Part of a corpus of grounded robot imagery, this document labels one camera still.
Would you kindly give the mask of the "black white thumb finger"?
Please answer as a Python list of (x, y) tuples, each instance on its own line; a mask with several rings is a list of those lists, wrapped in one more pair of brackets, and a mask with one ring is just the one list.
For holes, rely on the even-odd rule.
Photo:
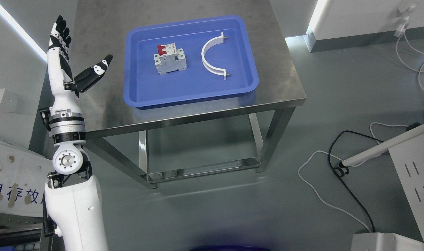
[(86, 68), (75, 76), (74, 92), (77, 97), (103, 78), (112, 60), (113, 55), (109, 54), (103, 60), (94, 64), (94, 66)]

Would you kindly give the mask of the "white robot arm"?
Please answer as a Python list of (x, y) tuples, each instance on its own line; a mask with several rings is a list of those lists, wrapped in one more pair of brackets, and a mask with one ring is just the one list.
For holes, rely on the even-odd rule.
[(99, 82), (113, 59), (107, 55), (77, 76), (69, 65), (70, 30), (62, 16), (54, 22), (47, 51), (47, 70), (54, 103), (39, 111), (57, 148), (43, 195), (44, 235), (63, 238), (66, 251), (107, 251), (102, 195), (92, 174), (85, 119), (76, 103), (80, 93)]

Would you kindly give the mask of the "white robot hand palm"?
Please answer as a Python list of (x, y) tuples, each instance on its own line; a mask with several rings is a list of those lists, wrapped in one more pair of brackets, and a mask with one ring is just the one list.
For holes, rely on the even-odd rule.
[(48, 50), (47, 66), (51, 91), (54, 96), (52, 109), (80, 109), (76, 103), (74, 92), (65, 90), (65, 83), (70, 83), (73, 80), (71, 68), (59, 47)]

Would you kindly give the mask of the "black white stacked fingers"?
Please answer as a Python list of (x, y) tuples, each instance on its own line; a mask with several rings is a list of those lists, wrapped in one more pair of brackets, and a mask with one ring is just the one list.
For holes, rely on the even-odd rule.
[(70, 29), (67, 27), (66, 20), (59, 15), (54, 22), (49, 36), (49, 51), (59, 48), (64, 53), (69, 52), (69, 45), (72, 37), (69, 35)]

